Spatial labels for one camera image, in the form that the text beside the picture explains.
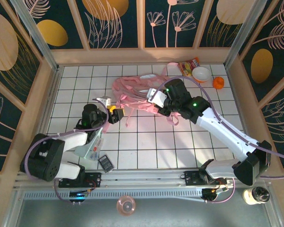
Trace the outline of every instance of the red snack package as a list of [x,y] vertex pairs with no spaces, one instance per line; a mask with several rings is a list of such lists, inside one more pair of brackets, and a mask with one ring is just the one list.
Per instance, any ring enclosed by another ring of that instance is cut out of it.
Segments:
[[193,69],[199,66],[199,59],[197,57],[178,63],[178,67],[184,77],[192,77]]

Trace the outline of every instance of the white tile floor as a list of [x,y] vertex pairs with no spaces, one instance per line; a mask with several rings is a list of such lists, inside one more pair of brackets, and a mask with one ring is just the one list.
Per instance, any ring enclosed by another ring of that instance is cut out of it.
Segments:
[[[226,120],[242,130],[242,124],[230,84],[223,65],[203,65],[212,71],[208,82],[201,84],[209,94],[217,111]],[[117,77],[145,73],[160,74],[165,65],[117,65],[117,66],[72,66],[65,67],[49,123],[48,133],[73,129],[81,117],[83,106],[94,102],[93,98],[111,96],[111,86]],[[176,66],[168,66],[168,76],[178,76]],[[213,78],[222,76],[225,88],[212,87]],[[192,96],[204,96],[194,83],[185,80]],[[180,117],[179,125],[172,126],[165,117],[143,111],[134,111],[125,126],[127,117],[109,127],[101,154],[107,154],[117,169],[156,169],[200,167],[210,158],[225,160],[233,158],[226,146],[209,132],[188,123]],[[86,169],[101,169],[95,161],[79,158],[72,151],[63,155],[63,160],[84,165]]]

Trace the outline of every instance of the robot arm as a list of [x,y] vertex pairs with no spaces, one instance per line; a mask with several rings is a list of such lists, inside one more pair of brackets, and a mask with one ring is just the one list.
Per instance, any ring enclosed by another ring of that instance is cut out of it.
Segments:
[[[110,106],[110,98],[102,97],[98,99],[108,109],[108,122],[114,124],[120,121],[124,115],[123,109]],[[94,104],[84,106],[82,119],[80,119],[75,127],[77,130],[88,130],[99,128],[106,122],[107,115],[99,110]],[[36,146],[28,157],[28,169],[31,175],[52,181],[54,178],[67,178],[70,180],[83,179],[85,168],[75,163],[62,161],[63,153],[67,150],[79,148],[81,150],[89,150],[98,133],[101,131],[73,132],[69,135],[58,136],[46,140]],[[37,134],[30,147],[37,141],[46,138],[44,134]],[[20,164],[20,170],[25,172],[25,157]]]
[[158,113],[165,116],[170,116],[172,112],[180,113],[184,119],[208,130],[224,143],[236,157],[236,159],[224,161],[208,160],[201,167],[206,170],[206,178],[232,177],[238,178],[244,184],[252,185],[256,178],[268,168],[271,155],[243,142],[222,125],[221,121],[224,121],[250,143],[258,144],[267,149],[271,149],[271,145],[267,141],[259,143],[245,135],[220,115],[221,121],[219,121],[215,117],[209,102],[200,96],[192,98],[182,80],[172,80],[165,87],[166,90],[159,91],[152,101],[151,98],[156,90],[150,89],[148,92],[148,101],[158,107]]

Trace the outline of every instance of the decorative wallpaper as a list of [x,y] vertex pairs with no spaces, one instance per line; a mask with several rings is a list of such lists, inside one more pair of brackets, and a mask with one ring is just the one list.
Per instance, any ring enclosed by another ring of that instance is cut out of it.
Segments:
[[260,16],[257,18],[257,21],[255,22],[253,28],[251,29],[249,35],[247,36],[247,38],[245,39],[245,42],[243,43],[241,49],[239,50],[239,54],[240,54],[240,55],[242,54],[243,50],[245,49],[247,43],[249,42],[250,37],[252,36],[252,34],[254,34],[254,32],[255,32],[255,30],[256,30],[258,24],[260,23],[260,21],[262,20],[263,16],[265,15],[265,13],[266,13],[268,7],[270,6],[270,3],[271,3],[271,2],[272,2],[272,0],[267,0],[266,4],[265,4],[265,6],[264,6],[263,11],[261,12]]
[[22,112],[0,93],[0,171]]
[[255,0],[214,0],[200,47],[231,47]]
[[50,49],[82,49],[67,0],[23,0]]
[[136,0],[76,0],[91,49],[138,47]]
[[284,89],[262,108],[277,151],[284,154]]
[[145,47],[192,47],[205,0],[145,1]]
[[242,62],[258,101],[284,77],[284,0],[278,2]]
[[0,82],[26,102],[40,62],[0,4]]

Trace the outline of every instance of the white bottle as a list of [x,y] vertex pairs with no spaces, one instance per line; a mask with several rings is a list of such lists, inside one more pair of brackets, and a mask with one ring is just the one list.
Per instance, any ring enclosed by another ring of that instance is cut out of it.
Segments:
[[263,187],[248,188],[243,192],[243,199],[249,205],[261,204],[268,202],[270,195]]

